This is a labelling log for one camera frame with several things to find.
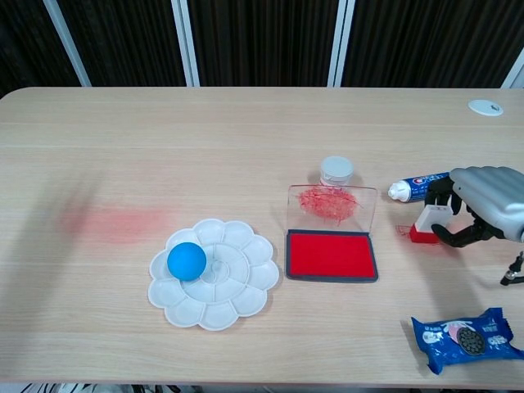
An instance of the black curtain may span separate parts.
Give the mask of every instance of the black curtain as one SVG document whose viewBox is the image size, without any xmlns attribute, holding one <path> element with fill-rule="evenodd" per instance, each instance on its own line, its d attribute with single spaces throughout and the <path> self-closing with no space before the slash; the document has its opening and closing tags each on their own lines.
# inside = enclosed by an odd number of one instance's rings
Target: black curtain
<svg viewBox="0 0 524 393">
<path fill-rule="evenodd" d="M 338 0 L 189 0 L 202 86 L 326 86 Z"/>
<path fill-rule="evenodd" d="M 59 0 L 93 86 L 185 86 L 170 0 Z"/>
<path fill-rule="evenodd" d="M 522 0 L 357 0 L 342 85 L 499 88 L 524 46 Z"/>
<path fill-rule="evenodd" d="M 42 1 L 0 2 L 0 98 L 29 86 L 79 86 Z"/>
</svg>

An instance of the wooden table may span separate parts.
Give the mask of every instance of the wooden table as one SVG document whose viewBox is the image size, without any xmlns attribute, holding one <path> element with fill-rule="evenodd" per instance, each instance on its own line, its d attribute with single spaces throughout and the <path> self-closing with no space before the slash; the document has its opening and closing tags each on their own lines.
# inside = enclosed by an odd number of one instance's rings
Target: wooden table
<svg viewBox="0 0 524 393">
<path fill-rule="evenodd" d="M 480 116 L 469 100 L 504 107 Z M 524 285 L 499 280 L 521 247 L 454 250 L 397 232 L 421 204 L 390 183 L 468 165 L 524 171 L 524 91 L 325 88 L 28 88 L 0 101 L 0 379 L 522 388 L 524 362 L 431 374 L 409 318 L 503 306 L 524 348 Z M 148 266 L 200 219 L 241 219 L 284 276 L 287 188 L 325 156 L 381 195 L 380 279 L 281 279 L 265 309 L 223 332 L 169 325 Z M 466 215 L 457 218 L 465 224 Z"/>
</svg>

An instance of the metal robot arm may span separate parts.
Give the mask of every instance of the metal robot arm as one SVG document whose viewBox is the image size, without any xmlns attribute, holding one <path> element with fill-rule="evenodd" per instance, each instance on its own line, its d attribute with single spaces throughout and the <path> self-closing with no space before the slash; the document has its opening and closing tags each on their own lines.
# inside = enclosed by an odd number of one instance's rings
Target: metal robot arm
<svg viewBox="0 0 524 393">
<path fill-rule="evenodd" d="M 457 233 L 432 225 L 444 243 L 464 247 L 492 237 L 524 242 L 524 174 L 506 167 L 457 168 L 428 187 L 426 205 L 449 203 L 457 215 L 462 202 L 473 224 Z"/>
</svg>

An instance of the cookie package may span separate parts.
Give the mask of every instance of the cookie package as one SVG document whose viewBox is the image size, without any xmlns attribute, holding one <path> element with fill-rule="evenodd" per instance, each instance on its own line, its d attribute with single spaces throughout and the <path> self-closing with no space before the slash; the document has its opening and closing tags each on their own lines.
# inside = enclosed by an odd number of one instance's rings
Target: cookie package
<svg viewBox="0 0 524 393">
<path fill-rule="evenodd" d="M 448 364 L 483 359 L 524 359 L 524 351 L 511 346 L 513 333 L 501 308 L 487 309 L 475 318 L 421 323 L 413 330 L 418 348 L 429 359 L 429 368 L 440 374 Z"/>
</svg>

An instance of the clear plastic lid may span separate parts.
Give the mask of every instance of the clear plastic lid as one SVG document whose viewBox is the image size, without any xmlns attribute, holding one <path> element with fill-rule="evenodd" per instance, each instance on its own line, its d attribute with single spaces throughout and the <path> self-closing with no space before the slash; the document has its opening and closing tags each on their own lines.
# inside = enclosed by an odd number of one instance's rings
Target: clear plastic lid
<svg viewBox="0 0 524 393">
<path fill-rule="evenodd" d="M 369 187 L 290 186 L 287 229 L 369 233 L 377 194 Z"/>
</svg>

